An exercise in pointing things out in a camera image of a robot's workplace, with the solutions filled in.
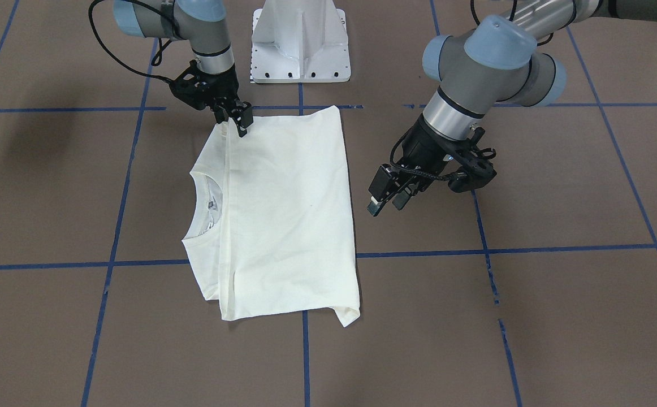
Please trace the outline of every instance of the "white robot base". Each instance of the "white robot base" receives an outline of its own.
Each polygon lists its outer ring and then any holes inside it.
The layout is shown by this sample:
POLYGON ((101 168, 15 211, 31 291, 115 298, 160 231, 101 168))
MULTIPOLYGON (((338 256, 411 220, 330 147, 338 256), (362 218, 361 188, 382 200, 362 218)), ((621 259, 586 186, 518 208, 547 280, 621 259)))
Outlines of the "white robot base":
POLYGON ((346 14, 333 0, 266 0, 253 13, 250 74, 255 83, 346 82, 346 14))

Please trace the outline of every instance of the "blue tape grid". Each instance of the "blue tape grid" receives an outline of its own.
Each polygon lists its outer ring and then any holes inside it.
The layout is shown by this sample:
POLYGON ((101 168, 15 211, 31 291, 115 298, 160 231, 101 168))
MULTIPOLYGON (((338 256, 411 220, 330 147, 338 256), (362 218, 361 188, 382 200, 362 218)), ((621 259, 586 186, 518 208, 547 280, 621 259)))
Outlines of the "blue tape grid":
MULTIPOLYGON (((437 34, 440 34, 439 23, 436 15, 434 0, 429 0, 430 8, 432 11, 432 18, 434 21, 434 28, 437 34)), ((6 36, 10 31, 11 23, 14 19, 16 9, 18 8, 19 0, 15 0, 14 5, 10 12, 10 17, 8 18, 5 31, 3 31, 2 37, 0 39, 0 52, 3 44, 5 43, 6 36)), ((536 247, 536 248, 488 248, 486 237, 484 235, 483 224, 481 220, 481 212, 479 209, 479 203, 477 201, 476 194, 473 193, 473 199, 477 214, 478 228, 480 230, 481 240, 482 240, 482 250, 435 250, 434 252, 390 252, 390 253, 357 253, 357 258, 381 258, 381 257, 430 257, 430 256, 461 256, 461 255, 484 255, 488 274, 490 278, 490 283, 492 286, 492 291, 494 294, 495 303, 499 303, 499 293, 497 292, 496 284, 494 284, 494 276, 491 271, 491 261, 490 254, 502 254, 502 253, 547 253, 547 252, 589 252, 590 250, 637 250, 637 249, 655 249, 657 251, 657 237, 654 230, 652 229, 651 222, 647 217, 647 213, 639 197, 636 186, 634 185, 633 178, 628 170, 628 166, 625 164, 625 159, 621 154, 620 146, 616 141, 615 133, 610 125, 610 121, 607 118, 604 108, 608 106, 638 106, 638 107, 647 107, 647 106, 657 106, 657 103, 602 103, 595 90, 594 83, 590 78, 589 70, 585 65, 580 50, 577 47, 577 43, 572 36, 572 32, 569 28, 566 28, 569 38, 572 42, 572 46, 577 54, 577 57, 580 60, 582 69, 587 77, 587 82, 589 82, 590 88, 593 91, 595 97, 595 103, 552 103, 549 106, 564 106, 564 107, 598 107, 602 113, 603 120, 607 126, 608 133, 610 134, 613 146, 618 154, 623 170, 625 171, 628 182, 633 190, 633 194, 636 197, 643 218, 646 222, 647 229, 649 234, 652 237, 652 244, 637 244, 637 245, 588 245, 588 246, 562 246, 562 247, 536 247)), ((153 44, 153 54, 156 50, 156 43, 153 44)), ((72 263, 31 263, 31 265, 0 265, 0 270, 34 270, 34 269, 56 269, 56 268, 81 268, 81 267, 107 267, 106 280, 103 289, 103 298, 101 301, 100 313, 98 315, 98 322, 96 326, 96 335, 93 340, 93 351, 90 355, 90 363, 88 366, 88 374, 85 379, 85 389, 83 391, 83 401, 82 406, 85 407, 88 402, 88 396, 90 392, 90 384, 92 380, 92 375, 94 372, 97 350, 99 346, 100 333, 102 329, 102 322, 106 312, 106 302, 109 293, 109 285, 111 283, 111 276, 114 267, 118 266, 154 266, 154 265, 188 265, 189 262, 186 259, 164 259, 164 260, 145 260, 145 261, 116 261, 116 250, 119 242, 120 228, 122 226, 122 219, 124 216, 125 204, 127 202, 127 192, 129 189, 129 179, 130 172, 132 168, 132 161, 135 158, 135 149, 137 147, 137 141, 140 135, 140 127, 142 124, 142 117, 145 111, 164 111, 166 110, 165 106, 145 106, 145 101, 147 98, 147 92, 149 88, 149 82, 145 80, 145 88, 143 90, 142 101, 140 106, 127 106, 127 107, 83 107, 83 108, 26 108, 26 109, 0 109, 0 113, 31 113, 31 112, 77 112, 77 111, 138 111, 137 124, 135 128, 135 134, 133 138, 132 150, 128 162, 127 173, 125 177, 124 189, 122 194, 122 200, 120 204, 115 237, 111 250, 110 260, 109 261, 97 261, 97 262, 72 262, 72 263)), ((299 104, 298 105, 279 105, 279 106, 255 106, 255 109, 291 109, 298 110, 299 114, 303 115, 306 109, 325 109, 329 105, 305 105, 303 103, 303 85, 300 83, 298 85, 299 92, 299 104)), ((416 107, 424 108, 425 104, 414 105, 404 104, 407 108, 414 109, 416 107)), ((518 107, 518 105, 508 104, 508 103, 496 103, 495 107, 518 107)), ((340 109, 364 109, 363 105, 338 105, 340 109)), ((309 335, 308 335, 308 312, 302 312, 302 322, 303 322, 303 358, 304 358, 304 396, 305 396, 305 405, 310 406, 310 369, 309 369, 309 335)), ((517 375, 515 372, 515 366, 512 361, 512 352, 509 348, 509 343, 507 342, 507 330, 504 326, 504 322, 499 320, 499 327, 502 333, 502 341, 504 343, 505 353, 507 356, 507 363, 509 366, 509 371, 512 379, 512 385, 515 390, 515 398, 517 405, 521 407, 522 399, 520 397, 520 389, 517 384, 517 375)))

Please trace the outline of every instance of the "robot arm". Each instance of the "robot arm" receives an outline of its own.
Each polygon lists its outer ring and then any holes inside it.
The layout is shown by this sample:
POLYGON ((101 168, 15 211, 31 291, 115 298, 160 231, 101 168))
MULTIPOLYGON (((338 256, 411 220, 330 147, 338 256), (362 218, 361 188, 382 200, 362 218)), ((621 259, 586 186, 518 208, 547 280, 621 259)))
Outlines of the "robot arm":
POLYGON ((240 136, 245 136, 253 123, 253 108, 238 97, 238 78, 222 0, 115 0, 113 12, 119 28, 130 36, 188 40, 195 59, 168 82, 171 92, 194 109, 209 107, 217 123, 233 119, 240 136))
POLYGON ((536 51, 537 41, 590 16, 657 21, 657 2, 644 0, 532 0, 517 8, 513 21, 490 15, 462 36, 439 36, 427 45, 423 65, 440 81, 414 126, 391 150, 370 184, 368 211, 378 215, 393 199, 404 208, 412 196, 434 181, 453 192, 487 185, 496 171, 494 149, 480 149, 481 120, 496 101, 522 106, 553 103, 564 90, 564 67, 536 51), (394 162, 401 144, 403 157, 394 162), (448 162, 457 170, 440 175, 448 162))

